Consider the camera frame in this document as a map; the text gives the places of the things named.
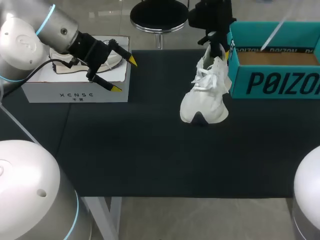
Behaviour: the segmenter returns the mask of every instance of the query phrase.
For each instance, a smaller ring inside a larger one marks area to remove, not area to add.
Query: teal shoe box
[[[235,99],[320,99],[320,22],[234,22],[228,42]]]

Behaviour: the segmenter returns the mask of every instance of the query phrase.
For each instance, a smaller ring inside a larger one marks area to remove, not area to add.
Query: sneaker sole
[[[220,117],[218,117],[215,121],[213,122],[208,122],[208,124],[218,124],[218,123],[221,123],[223,122],[227,117],[229,116],[229,111],[228,109],[226,108],[226,106],[224,106],[224,110],[223,110],[223,113],[221,114]],[[186,120],[181,114],[180,114],[180,118],[181,120],[184,122],[184,123],[187,123],[187,124],[190,124],[193,119],[191,121],[188,121]]]
[[[102,66],[99,68],[98,70],[98,74],[101,73],[105,73],[107,71],[112,70],[112,68],[116,67],[119,63],[122,62],[122,59],[118,62],[115,62],[113,64],[109,64],[109,66]],[[53,69],[55,69],[55,73],[56,74],[74,74],[74,73],[78,73],[78,72],[87,72],[88,71],[88,67],[84,66],[84,65],[77,65],[77,66],[73,66],[72,68],[67,68],[66,66],[59,66],[59,65],[55,65],[54,63],[52,63]]]

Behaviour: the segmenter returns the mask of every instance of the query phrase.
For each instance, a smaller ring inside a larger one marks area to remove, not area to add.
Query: metal pole
[[[163,34],[156,34],[155,35],[155,48],[156,50],[162,50],[164,49],[164,35]]]

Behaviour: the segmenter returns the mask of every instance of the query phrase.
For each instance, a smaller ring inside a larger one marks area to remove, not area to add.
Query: black cable
[[[30,80],[40,69],[42,69],[45,65],[49,64],[49,63],[53,63],[53,62],[59,62],[62,63],[63,65],[65,65],[67,68],[71,68],[73,66],[72,62],[66,62],[66,61],[62,61],[60,59],[50,59],[48,61],[45,61],[44,63],[42,63],[40,66],[38,66],[32,73],[30,73],[30,75],[28,77],[26,77],[23,81],[16,81],[17,83],[19,82],[27,82],[28,80]]]

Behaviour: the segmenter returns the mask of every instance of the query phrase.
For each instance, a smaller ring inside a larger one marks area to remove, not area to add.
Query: white cylinder
[[[302,160],[296,172],[292,221],[297,240],[320,239],[320,147]]]
[[[43,147],[0,142],[0,239],[90,240],[83,202]]]

